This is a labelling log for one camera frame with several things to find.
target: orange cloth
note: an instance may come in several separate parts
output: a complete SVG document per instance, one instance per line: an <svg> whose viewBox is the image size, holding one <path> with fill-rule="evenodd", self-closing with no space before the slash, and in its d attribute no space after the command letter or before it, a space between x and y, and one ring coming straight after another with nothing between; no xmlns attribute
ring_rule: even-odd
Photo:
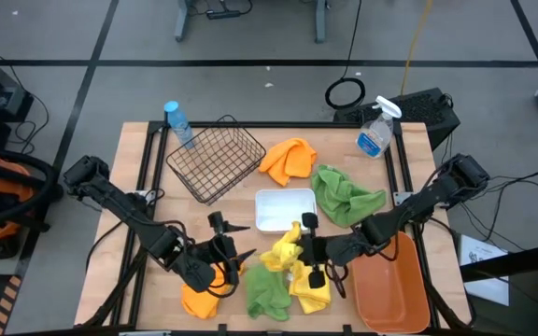
<svg viewBox="0 0 538 336"><path fill-rule="evenodd" d="M219 286L223 284L223 273L213 266L215 269L215 280L211 286ZM244 265L240 267L239 274L244 271ZM223 285L219 288L209 288L217 294L225 294L230 289L230 285ZM217 314L217 306L219 298L207 293L206 291L197 293L188 285L182 285L182 307L186 313L203 319L214 317Z"/></svg>
<svg viewBox="0 0 538 336"><path fill-rule="evenodd" d="M269 149L259 171L267 172L282 187L286 187L291 176L309 177L316 160L317 152L306 140L291 138Z"/></svg>

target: yellow cable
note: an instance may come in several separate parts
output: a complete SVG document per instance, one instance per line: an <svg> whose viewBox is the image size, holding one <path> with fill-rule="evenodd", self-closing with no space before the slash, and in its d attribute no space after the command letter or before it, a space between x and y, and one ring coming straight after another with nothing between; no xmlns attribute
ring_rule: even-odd
<svg viewBox="0 0 538 336"><path fill-rule="evenodd" d="M410 70L410 60L412 60L412 53L415 50L415 44L418 40L418 35L420 35L420 31L422 30L422 27L425 25L425 22L427 21L427 17L429 16L429 12L431 11L431 6L433 5L433 0L427 0L427 6L425 6L425 10L422 12L422 17L420 18L420 22L418 23L417 30L415 31L415 36L412 38L412 43L410 43L410 51L408 51L408 59L406 60L406 67L403 70L403 79L402 79L402 87L400 88L400 95L404 95L404 87L406 86L406 78L408 77L408 70Z"/></svg>

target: wooden table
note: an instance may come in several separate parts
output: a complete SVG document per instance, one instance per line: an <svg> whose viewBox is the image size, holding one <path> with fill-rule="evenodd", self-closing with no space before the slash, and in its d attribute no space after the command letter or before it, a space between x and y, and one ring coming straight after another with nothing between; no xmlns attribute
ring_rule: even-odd
<svg viewBox="0 0 538 336"><path fill-rule="evenodd" d="M120 189L134 190L135 188L147 126L147 123L136 122L123 125L110 177L111 182ZM358 135L358 130L274 128L248 129L248 131L267 149L294 136L305 138L318 153L316 164L333 165L348 173L353 181L369 190L384 189L389 192L385 161L369 159L356 148L354 139ZM412 181L418 189L435 169L424 124L403 124L403 139ZM177 144L177 139L171 134L166 153L177 148ZM395 148L395 144L392 144L392 156L400 184L399 189L403 189ZM148 181L152 179L155 155L156 149L151 153ZM206 216L213 211L220 210L223 217L235 225L250 226L250 230L231 234L238 251L257 248L258 252L248 259L248 264L257 263L261 252L269 250L278 239L276 235L260 233L255 227L255 193L260 189L279 188L279 185L267 174L254 171L211 206L196 202L166 166L163 168L161 187L166 194L157 204L155 219L175 218L183 221L187 225L188 234L197 241L209 239L213 235L206 219ZM310 188L310 179L293 178L288 188ZM387 199L388 203L382 211L391 209L390 196ZM444 210L435 210L434 217L447 223ZM97 237L109 230L117 221L111 213L104 211L99 221ZM126 232L127 227L121 226L107 237L92 255L91 266L82 289L76 323L88 319L117 283ZM333 225L322 212L319 212L318 234L332 235L344 232L347 231ZM449 233L435 224L428 223L423 239L432 282L458 317L468 322L471 315ZM353 289L348 279L346 289L348 293L352 293ZM182 280L176 274L165 272L149 259L137 327L139 329L217 330L218 324L223 323L227 324L229 330L341 331L342 325L349 324L354 331L369 331L356 312L353 295L349 295L348 299L341 299L333 284L331 284L333 299L328 309L312 315L304 315L298 300L292 298L290 320L287 322L276 322L267 316L261 316L256 320L249 318L246 311L246 291L244 290L246 284L244 282L232 297L224 299L219 304L216 317L208 320L198 319L186 314L180 304L182 284ZM122 322L127 321L132 293L133 290L129 287L125 293ZM442 318L440 320L442 327L445 326L445 321Z"/></svg>

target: green cloth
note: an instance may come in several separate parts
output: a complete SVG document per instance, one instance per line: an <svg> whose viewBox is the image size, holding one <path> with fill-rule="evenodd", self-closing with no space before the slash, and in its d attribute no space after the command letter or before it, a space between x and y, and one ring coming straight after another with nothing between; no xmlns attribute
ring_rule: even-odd
<svg viewBox="0 0 538 336"><path fill-rule="evenodd" d="M372 193L359 188L349 177L321 164L311 176L317 204L340 228L348 228L371 215L385 205L385 191Z"/></svg>
<svg viewBox="0 0 538 336"><path fill-rule="evenodd" d="M269 315L276 321L287 321L290 294L282 272L269 272L263 264L252 266L244 276L247 285L248 316Z"/></svg>

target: cloth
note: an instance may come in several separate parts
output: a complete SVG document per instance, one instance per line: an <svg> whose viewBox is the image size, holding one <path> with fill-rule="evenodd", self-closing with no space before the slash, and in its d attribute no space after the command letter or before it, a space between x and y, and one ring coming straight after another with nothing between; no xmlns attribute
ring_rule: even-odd
<svg viewBox="0 0 538 336"><path fill-rule="evenodd" d="M325 266L319 266L325 272ZM290 295L295 295L300 301L305 314L311 314L325 309L332 301L329 290L329 279L325 273L325 286L321 288L311 288L308 284L308 275L313 271L312 267L304 266L302 261L296 260L290 272L293 280L290 282Z"/></svg>
<svg viewBox="0 0 538 336"><path fill-rule="evenodd" d="M321 164L311 177L317 204L332 220L347 228L385 205L385 191L371 193L359 188L348 176L332 166Z"/></svg>
<svg viewBox="0 0 538 336"><path fill-rule="evenodd" d="M282 187L286 187L290 177L309 177L317 152L306 140L292 138L279 143L262 159L259 171L268 173Z"/></svg>
<svg viewBox="0 0 538 336"><path fill-rule="evenodd" d="M303 253L303 249L295 244L302 233L300 222L293 221L291 224L292 229L284 233L283 237L273 245L271 251L261 254L261 262L271 272L289 269L298 256Z"/></svg>
<svg viewBox="0 0 538 336"><path fill-rule="evenodd" d="M247 286L248 316L268 315L276 321L290 318L291 298L282 272L270 272L264 265L252 266L244 276Z"/></svg>
<svg viewBox="0 0 538 336"><path fill-rule="evenodd" d="M218 270L217 266L213 266L215 269L215 280L211 283L211 286L219 286L223 284L223 273ZM239 273L242 274L244 266L240 267ZM217 294L225 294L230 289L230 285L224 285L219 288L210 288ZM182 307L186 313L208 319L214 317L217 314L217 306L219 304L219 298L207 293L206 291L197 293L188 285L182 285Z"/></svg>

